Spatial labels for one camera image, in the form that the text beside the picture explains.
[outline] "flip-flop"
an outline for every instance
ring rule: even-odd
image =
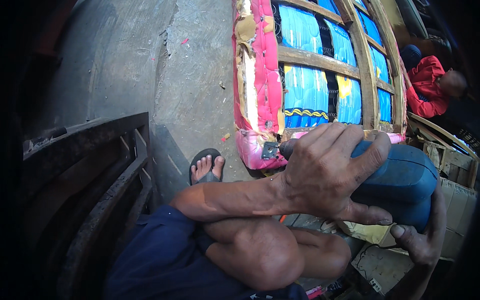
[[[195,166],[197,167],[197,161],[201,160],[202,157],[207,157],[207,155],[211,155],[212,156],[212,166],[210,167],[210,171],[208,171],[208,173],[206,173],[205,175],[203,175],[202,177],[200,177],[198,179],[198,181],[194,184],[197,184],[197,183],[203,183],[203,182],[222,182],[222,179],[223,179],[223,167],[225,166],[225,161],[223,163],[223,167],[222,167],[222,175],[220,176],[220,179],[218,179],[212,172],[213,170],[213,167],[215,166],[215,158],[217,156],[220,156],[220,152],[216,149],[213,149],[213,148],[208,148],[208,149],[205,149],[205,150],[202,150],[200,151],[197,155],[195,155],[195,157],[193,158],[192,160],[192,163],[190,163],[190,167],[188,168],[189,169],[189,179],[190,179],[190,185],[192,185],[192,166]]]

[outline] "concrete floor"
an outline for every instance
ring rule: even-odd
[[[231,35],[230,1],[80,0],[25,132],[148,111],[165,203],[189,185],[190,161],[205,148],[226,157],[224,181],[251,180],[234,139],[220,140],[234,133]]]

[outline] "blue power tool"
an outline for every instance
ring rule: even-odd
[[[298,139],[280,144],[280,154],[289,159]],[[361,141],[351,157],[360,156],[372,144]],[[388,159],[352,194],[353,201],[375,205],[392,214],[393,221],[423,232],[430,215],[431,195],[439,174],[432,161],[418,148],[393,144]]]

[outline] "finger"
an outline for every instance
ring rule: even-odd
[[[443,232],[445,232],[447,220],[447,212],[445,206],[445,197],[442,191],[442,184],[440,178],[437,181],[437,186],[432,194],[432,205],[430,207],[430,217],[427,234],[431,238],[436,238],[437,236],[443,237]]]
[[[300,137],[300,140],[297,142],[297,144],[301,143],[303,146],[309,146],[313,144],[325,132],[325,130],[330,127],[330,125],[332,125],[332,123],[322,123],[318,125],[315,129]]]
[[[393,220],[392,215],[383,208],[356,203],[351,199],[337,219],[364,225],[390,225]]]
[[[333,143],[339,138],[339,136],[347,129],[346,125],[341,122],[333,122],[325,132],[322,134],[321,139],[317,139],[313,144],[313,149],[322,151],[330,148]]]
[[[419,249],[426,248],[424,236],[419,234],[413,226],[393,225],[390,233],[396,244],[408,252],[417,253]]]
[[[337,153],[343,153],[347,157],[350,157],[353,149],[355,149],[360,141],[363,140],[364,136],[365,134],[360,126],[350,124],[334,142],[332,145],[332,150]]]
[[[390,152],[390,138],[385,132],[379,132],[375,141],[360,156],[350,161],[351,175],[357,188],[387,160]]]

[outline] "person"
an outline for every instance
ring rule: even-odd
[[[200,152],[191,165],[193,185],[158,208],[127,245],[108,275],[105,298],[308,299],[294,281],[335,280],[350,249],[338,235],[289,228],[271,216],[391,224],[389,212],[350,198],[390,150],[381,132],[364,154],[350,158],[363,136],[356,125],[321,124],[296,143],[285,171],[247,182],[220,182],[225,159],[214,149]],[[439,259],[446,226],[439,186],[431,210],[424,234],[391,228],[415,263],[394,299],[419,299]]]
[[[400,52],[405,67],[402,68],[407,88],[407,103],[411,111],[424,118],[446,112],[450,96],[460,97],[467,88],[462,73],[450,68],[444,71],[438,58],[421,58],[420,50],[408,45]]]

